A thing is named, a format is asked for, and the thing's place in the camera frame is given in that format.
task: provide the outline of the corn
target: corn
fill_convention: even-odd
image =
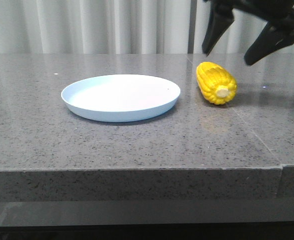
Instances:
[[[196,74],[202,95],[212,104],[225,104],[235,97],[236,79],[223,67],[205,61],[197,67]]]

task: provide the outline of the black robotic claw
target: black robotic claw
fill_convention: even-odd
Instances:
[[[294,0],[204,0],[211,1],[210,19],[202,43],[209,55],[222,34],[234,21],[232,9],[238,9],[267,21],[259,37],[245,54],[247,65],[294,44]]]

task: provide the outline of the plate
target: plate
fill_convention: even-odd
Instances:
[[[180,95],[177,84],[156,76],[116,74],[70,84],[61,97],[73,113],[102,122],[132,122],[170,110]]]

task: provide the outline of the speckled stone surface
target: speckled stone surface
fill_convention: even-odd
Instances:
[[[203,61],[238,79],[228,105],[202,98],[194,73]],[[294,76],[265,67],[261,85],[263,67],[237,54],[0,54],[0,202],[276,197],[280,180],[290,180],[282,164],[294,163]],[[64,87],[109,74],[165,78],[181,96],[164,115],[131,123],[66,108]],[[278,82],[287,86],[277,93]]]

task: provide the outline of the toy corn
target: toy corn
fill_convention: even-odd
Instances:
[[[235,97],[236,79],[223,67],[205,61],[197,67],[196,73],[202,95],[212,104],[225,104]]]

